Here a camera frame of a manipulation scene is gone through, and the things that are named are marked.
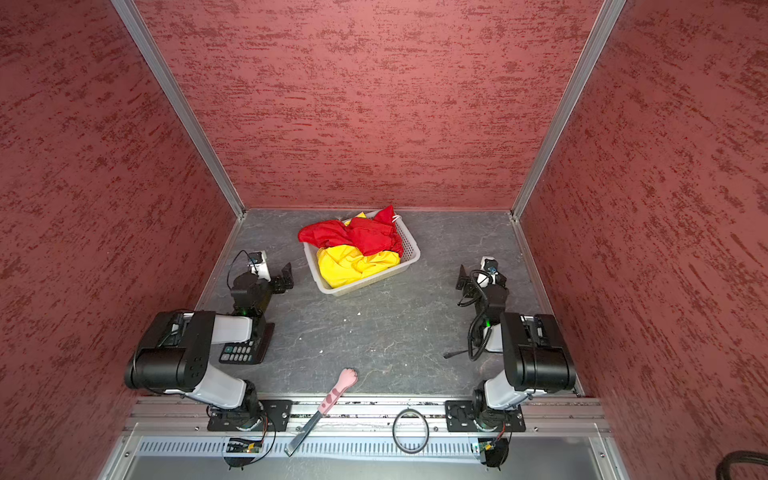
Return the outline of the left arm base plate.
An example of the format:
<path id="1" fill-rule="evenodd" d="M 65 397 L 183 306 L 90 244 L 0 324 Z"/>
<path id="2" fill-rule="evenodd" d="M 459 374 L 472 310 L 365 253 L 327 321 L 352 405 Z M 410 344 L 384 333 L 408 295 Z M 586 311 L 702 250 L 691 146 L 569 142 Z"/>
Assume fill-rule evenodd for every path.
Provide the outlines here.
<path id="1" fill-rule="evenodd" d="M 290 400 L 262 400 L 256 402 L 254 413 L 244 406 L 236 409 L 208 407 L 209 432 L 235 432 L 257 434 L 264 431 L 284 432 L 290 418 L 293 402 Z"/>

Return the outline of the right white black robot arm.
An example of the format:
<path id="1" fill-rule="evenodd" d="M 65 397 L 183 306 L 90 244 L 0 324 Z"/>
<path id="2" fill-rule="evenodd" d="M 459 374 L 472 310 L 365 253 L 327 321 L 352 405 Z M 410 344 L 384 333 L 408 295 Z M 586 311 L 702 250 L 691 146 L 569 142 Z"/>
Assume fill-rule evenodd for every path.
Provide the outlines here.
<path id="1" fill-rule="evenodd" d="M 475 310 L 463 351 L 471 361 L 485 354 L 502 356 L 502 371 L 481 381 L 473 391 L 471 421 L 485 432 L 522 431 L 521 405 L 548 394 L 572 390 L 577 374 L 556 318 L 524 315 L 506 309 L 509 289 L 498 262 L 485 257 L 482 266 L 459 270 L 456 289 L 460 308 Z"/>

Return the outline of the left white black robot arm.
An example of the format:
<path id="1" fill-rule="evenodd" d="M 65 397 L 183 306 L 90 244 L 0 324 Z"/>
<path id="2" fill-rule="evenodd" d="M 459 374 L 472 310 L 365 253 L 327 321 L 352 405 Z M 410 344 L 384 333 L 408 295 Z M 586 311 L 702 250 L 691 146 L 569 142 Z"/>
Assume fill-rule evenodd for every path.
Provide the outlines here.
<path id="1" fill-rule="evenodd" d="M 262 402 L 253 382 L 214 365 L 258 365 L 265 359 L 275 324 L 265 319 L 271 298 L 294 287 L 292 265 L 267 279 L 254 268 L 230 287 L 233 312 L 173 310 L 158 313 L 139 341 L 124 374 L 125 385 L 156 395 L 180 395 L 206 406 L 212 432 L 284 432 L 289 400 Z"/>

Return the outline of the red shorts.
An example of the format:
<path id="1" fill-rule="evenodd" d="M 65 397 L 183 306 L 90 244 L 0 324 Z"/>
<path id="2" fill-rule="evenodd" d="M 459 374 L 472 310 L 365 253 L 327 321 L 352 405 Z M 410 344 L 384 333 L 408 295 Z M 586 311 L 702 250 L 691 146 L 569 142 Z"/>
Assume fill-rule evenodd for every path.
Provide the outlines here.
<path id="1" fill-rule="evenodd" d="M 305 226 L 298 233 L 298 241 L 318 249 L 352 246 L 364 256 L 384 251 L 404 255 L 403 241 L 396 228 L 396 212 L 392 206 L 372 218 L 355 217 L 347 223 L 327 220 Z"/>

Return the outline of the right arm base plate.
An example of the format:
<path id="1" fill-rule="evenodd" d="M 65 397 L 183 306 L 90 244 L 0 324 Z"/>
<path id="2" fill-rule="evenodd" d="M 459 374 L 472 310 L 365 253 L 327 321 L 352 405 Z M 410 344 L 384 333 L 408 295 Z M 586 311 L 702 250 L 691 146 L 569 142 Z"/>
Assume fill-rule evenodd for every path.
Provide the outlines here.
<path id="1" fill-rule="evenodd" d="M 520 407 L 510 410 L 481 409 L 471 401 L 445 402 L 446 424 L 449 432 L 521 433 L 526 431 Z"/>

